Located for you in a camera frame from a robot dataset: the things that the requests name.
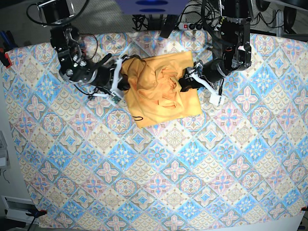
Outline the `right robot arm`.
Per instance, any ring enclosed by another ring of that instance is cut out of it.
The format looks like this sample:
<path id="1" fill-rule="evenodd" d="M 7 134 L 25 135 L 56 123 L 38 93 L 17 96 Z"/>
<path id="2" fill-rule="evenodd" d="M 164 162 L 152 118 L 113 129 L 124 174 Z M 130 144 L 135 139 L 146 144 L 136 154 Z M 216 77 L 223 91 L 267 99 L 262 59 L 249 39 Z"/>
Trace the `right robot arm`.
<path id="1" fill-rule="evenodd" d="M 68 4 L 65 0 L 43 0 L 33 4 L 38 10 L 39 21 L 33 19 L 29 13 L 26 15 L 38 25 L 51 27 L 50 43 L 57 52 L 62 79 L 73 84 L 77 90 L 83 85 L 93 86 L 94 90 L 86 94 L 89 100 L 102 97 L 116 105 L 123 99 L 124 92 L 130 89 L 128 77 L 120 71 L 123 63 L 132 59 L 132 56 L 124 55 L 111 63 L 108 62 L 112 57 L 110 53 L 97 63 L 86 58 L 79 30 L 71 23 L 81 16 L 88 3 L 85 1 L 81 10 L 72 14 L 73 4 Z"/>

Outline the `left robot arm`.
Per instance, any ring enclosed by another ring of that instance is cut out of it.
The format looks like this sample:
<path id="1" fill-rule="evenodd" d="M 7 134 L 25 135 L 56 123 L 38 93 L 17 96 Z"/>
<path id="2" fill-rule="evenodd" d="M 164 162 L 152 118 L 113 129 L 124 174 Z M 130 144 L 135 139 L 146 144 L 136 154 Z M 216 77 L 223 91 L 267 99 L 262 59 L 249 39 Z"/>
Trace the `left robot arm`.
<path id="1" fill-rule="evenodd" d="M 207 23 L 204 0 L 201 5 L 202 26 L 211 38 L 206 48 L 213 53 L 207 63 L 197 61 L 188 67 L 179 79 L 181 91 L 206 88 L 210 92 L 209 102 L 215 106 L 224 104 L 223 84 L 234 71 L 243 71 L 251 66 L 250 25 L 254 17 L 250 0 L 220 0 L 218 2 L 221 26 L 216 33 Z"/>

